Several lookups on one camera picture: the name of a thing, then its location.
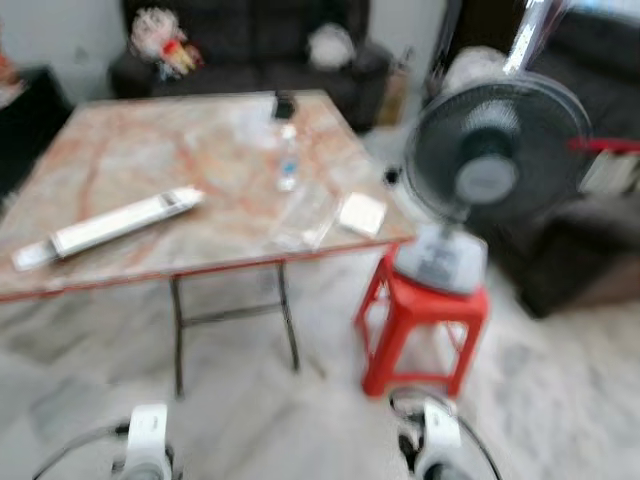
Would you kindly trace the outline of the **small black phone stand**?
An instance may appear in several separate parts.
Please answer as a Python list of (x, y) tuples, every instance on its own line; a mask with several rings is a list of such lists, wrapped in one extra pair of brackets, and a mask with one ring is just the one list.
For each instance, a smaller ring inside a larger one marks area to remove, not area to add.
[(294, 114), (296, 114), (296, 100), (292, 93), (285, 91), (274, 92), (273, 110), (271, 110), (271, 118), (276, 123), (292, 123)]

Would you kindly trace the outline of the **cartoon boy doll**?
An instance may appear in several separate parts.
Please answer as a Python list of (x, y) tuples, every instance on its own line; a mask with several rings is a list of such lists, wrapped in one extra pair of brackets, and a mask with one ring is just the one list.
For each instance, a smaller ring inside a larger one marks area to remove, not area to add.
[(183, 41), (186, 32), (179, 27), (177, 14), (172, 10), (156, 8), (138, 9), (131, 24), (131, 46), (140, 58), (157, 65), (160, 76), (180, 78), (182, 74)]

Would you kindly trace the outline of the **small grey Totoro plush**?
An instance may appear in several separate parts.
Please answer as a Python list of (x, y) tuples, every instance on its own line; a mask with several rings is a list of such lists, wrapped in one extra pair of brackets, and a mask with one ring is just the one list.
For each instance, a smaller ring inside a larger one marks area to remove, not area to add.
[(339, 70), (355, 59), (356, 46), (348, 29), (325, 23), (307, 37), (308, 64), (319, 70)]

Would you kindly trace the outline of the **clear plastic water bottle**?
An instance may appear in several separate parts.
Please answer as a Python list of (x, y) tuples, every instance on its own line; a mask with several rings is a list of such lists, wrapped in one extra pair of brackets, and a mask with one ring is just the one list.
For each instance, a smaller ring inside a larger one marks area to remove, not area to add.
[(298, 145), (297, 129), (292, 123), (279, 125), (279, 173), (276, 188), (280, 192), (291, 192), (297, 184)]

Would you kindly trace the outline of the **red bar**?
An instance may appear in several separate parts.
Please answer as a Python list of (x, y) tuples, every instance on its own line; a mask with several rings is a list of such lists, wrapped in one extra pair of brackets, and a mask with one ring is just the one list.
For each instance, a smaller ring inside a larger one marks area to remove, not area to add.
[(640, 143), (622, 138), (577, 137), (568, 142), (573, 150), (589, 152), (589, 154), (639, 154)]

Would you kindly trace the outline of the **black metal table leg frame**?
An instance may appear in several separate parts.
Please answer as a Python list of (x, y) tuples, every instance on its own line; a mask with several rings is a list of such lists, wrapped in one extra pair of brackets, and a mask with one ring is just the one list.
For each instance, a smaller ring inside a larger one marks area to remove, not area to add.
[(186, 381), (184, 381), (184, 333), (192, 326), (202, 326), (224, 321), (244, 319), (244, 317), (256, 317), (265, 314), (280, 314), (285, 325), (285, 338), (288, 339), (289, 353), (291, 353), (291, 369), (294, 374), (302, 371), (300, 344), (298, 344), (296, 328), (289, 301), (287, 261), (271, 262), (276, 274), (276, 293), (278, 300), (275, 303), (261, 303), (247, 307), (230, 308), (230, 310), (200, 314), (195, 317), (187, 317), (183, 314), (182, 282), (187, 276), (204, 275), (204, 271), (197, 273), (179, 273), (168, 278), (170, 301), (172, 301), (173, 326), (174, 326), (174, 394), (175, 398), (182, 399), (186, 393)]

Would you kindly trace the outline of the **large grey Totoro plush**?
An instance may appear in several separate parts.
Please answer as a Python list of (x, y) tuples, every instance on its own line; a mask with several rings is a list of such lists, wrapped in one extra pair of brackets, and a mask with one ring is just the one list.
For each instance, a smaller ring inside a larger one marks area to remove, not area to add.
[(525, 70), (529, 63), (529, 58), (512, 61), (509, 54), (503, 54), (489, 46), (463, 47), (445, 69), (439, 95), (467, 90), (475, 84), (509, 81), (521, 70)]

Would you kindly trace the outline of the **black and grey table fan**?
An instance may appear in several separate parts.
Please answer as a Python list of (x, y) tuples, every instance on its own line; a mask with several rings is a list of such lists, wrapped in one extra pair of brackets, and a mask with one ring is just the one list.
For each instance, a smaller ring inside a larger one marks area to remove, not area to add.
[(575, 195), (591, 160), (573, 145), (590, 132), (576, 96), (538, 74), (483, 79), (431, 101), (406, 155), (384, 173), (435, 215), (394, 252), (396, 273), (447, 294), (483, 287), (489, 244), (477, 225), (527, 218)]

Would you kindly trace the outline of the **clear plastic packaging tray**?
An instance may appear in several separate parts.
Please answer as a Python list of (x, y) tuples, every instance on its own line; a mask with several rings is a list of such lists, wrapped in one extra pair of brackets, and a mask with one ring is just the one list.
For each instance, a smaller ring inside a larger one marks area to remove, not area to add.
[(314, 251), (323, 243), (337, 214), (337, 197), (320, 186), (298, 186), (285, 198), (282, 215), (269, 233), (285, 251)]

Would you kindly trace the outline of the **white carton box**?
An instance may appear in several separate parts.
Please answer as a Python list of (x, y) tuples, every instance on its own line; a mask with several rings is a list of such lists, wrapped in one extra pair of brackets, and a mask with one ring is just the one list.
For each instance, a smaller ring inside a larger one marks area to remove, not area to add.
[(128, 236), (152, 224), (195, 209), (205, 192), (192, 186), (169, 189), (69, 227), (55, 230), (40, 242), (28, 244), (12, 255), (15, 270), (28, 271), (69, 259), (100, 244)]

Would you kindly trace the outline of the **brown cardboard box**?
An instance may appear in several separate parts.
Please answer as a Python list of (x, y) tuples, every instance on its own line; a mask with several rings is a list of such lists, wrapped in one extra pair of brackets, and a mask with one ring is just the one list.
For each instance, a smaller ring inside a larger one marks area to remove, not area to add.
[(415, 54), (413, 47), (407, 47), (390, 64), (376, 127), (394, 127), (401, 122), (404, 100), (406, 100), (408, 83), (410, 83), (410, 61), (413, 54)]

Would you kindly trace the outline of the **red plastic stool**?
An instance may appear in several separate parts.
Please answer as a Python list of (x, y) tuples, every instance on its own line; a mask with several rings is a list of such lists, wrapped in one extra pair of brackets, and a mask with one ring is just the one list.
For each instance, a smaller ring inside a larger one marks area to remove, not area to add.
[[(490, 312), (488, 291), (481, 287), (470, 294), (447, 294), (412, 282), (394, 268), (398, 248), (389, 247), (378, 260), (369, 287), (355, 314), (355, 326), (367, 357), (361, 387), (369, 397), (380, 397), (389, 387), (429, 384), (443, 387), (452, 399), (460, 397), (466, 376), (474, 364), (477, 344)], [(387, 321), (380, 335), (372, 335), (369, 310), (387, 292)], [(465, 338), (451, 335), (456, 352), (448, 372), (398, 372), (410, 335), (421, 326), (452, 324), (465, 329)]]

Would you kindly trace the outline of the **small white square card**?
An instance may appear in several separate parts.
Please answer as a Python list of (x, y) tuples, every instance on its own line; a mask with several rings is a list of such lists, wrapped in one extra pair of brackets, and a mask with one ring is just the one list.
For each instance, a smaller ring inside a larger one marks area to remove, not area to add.
[(365, 238), (378, 236), (387, 218), (388, 206), (364, 193), (349, 193), (335, 215), (335, 224)]

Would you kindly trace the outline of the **dark wooden door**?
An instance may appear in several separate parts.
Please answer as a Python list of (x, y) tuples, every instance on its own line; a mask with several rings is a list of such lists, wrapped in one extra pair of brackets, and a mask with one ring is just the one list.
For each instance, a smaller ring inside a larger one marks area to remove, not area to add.
[(460, 0), (449, 47), (488, 46), (508, 52), (524, 13), (525, 0)]

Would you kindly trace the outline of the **dark grey sofa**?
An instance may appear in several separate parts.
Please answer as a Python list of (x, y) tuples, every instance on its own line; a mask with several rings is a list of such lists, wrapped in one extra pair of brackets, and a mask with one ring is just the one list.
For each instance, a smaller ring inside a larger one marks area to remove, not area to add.
[[(120, 0), (124, 27), (147, 8), (175, 13), (201, 67), (178, 79), (125, 50), (108, 74), (115, 99), (257, 91), (323, 90), (357, 133), (375, 127), (392, 55), (370, 37), (372, 0)], [(326, 24), (346, 29), (355, 55), (342, 68), (311, 64), (308, 37)]]

